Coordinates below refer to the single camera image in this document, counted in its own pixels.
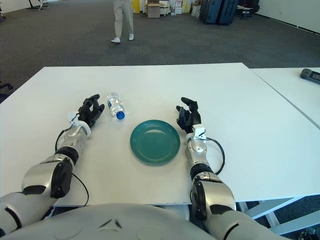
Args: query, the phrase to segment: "chair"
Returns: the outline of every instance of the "chair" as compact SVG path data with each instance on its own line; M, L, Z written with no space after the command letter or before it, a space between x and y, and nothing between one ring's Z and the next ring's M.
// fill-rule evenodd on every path
M14 87L9 84L9 83L5 83L5 84L2 84L0 85L0 89L3 89L3 88L8 88L8 90L11 90L13 89ZM5 100L7 97L9 97L10 94L7 94L7 93L0 93L0 102L2 102L3 100Z
M29 3L30 3L30 7L28 7L27 9L39 9L39 10L42 10L42 8L48 8L47 5L44 5L46 3L44 3L44 0L38 0L40 2L40 5L39 6L33 6L32 3L31 3L31 0L29 0Z
M1 6L0 6L0 22L1 22L1 18L4 18L6 19L6 17L2 14L2 9L1 9Z

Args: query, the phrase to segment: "light gray pants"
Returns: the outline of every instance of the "light gray pants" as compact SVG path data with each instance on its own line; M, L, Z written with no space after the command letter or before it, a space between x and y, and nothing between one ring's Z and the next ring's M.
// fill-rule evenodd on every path
M123 15L129 25L129 34L134 33L134 14L132 12L132 0L114 0L113 11L115 16L114 31L117 38L121 37Z

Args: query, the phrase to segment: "blue bottle cap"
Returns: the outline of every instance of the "blue bottle cap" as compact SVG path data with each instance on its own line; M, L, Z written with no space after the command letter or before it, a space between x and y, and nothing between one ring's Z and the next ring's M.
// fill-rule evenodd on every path
M121 120L121 119L124 119L125 118L125 113L123 111L118 111L116 113L116 118Z

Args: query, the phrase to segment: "yellow container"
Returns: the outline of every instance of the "yellow container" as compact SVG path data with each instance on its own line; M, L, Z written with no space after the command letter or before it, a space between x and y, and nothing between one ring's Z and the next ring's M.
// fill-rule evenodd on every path
M190 5L182 5L182 13L183 14L186 14L186 13L190 13L190 9L191 9L191 6Z
M140 13L140 2L139 0L132 0L132 11L134 14Z

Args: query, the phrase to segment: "white wall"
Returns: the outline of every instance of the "white wall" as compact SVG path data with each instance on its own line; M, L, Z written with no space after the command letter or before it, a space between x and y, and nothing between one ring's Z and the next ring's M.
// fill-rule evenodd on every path
M320 0L260 0L260 15L320 33Z
M28 0L0 0L0 2L3 14L30 7L30 3ZM40 4L38 0L31 0L31 3L33 6L37 6Z

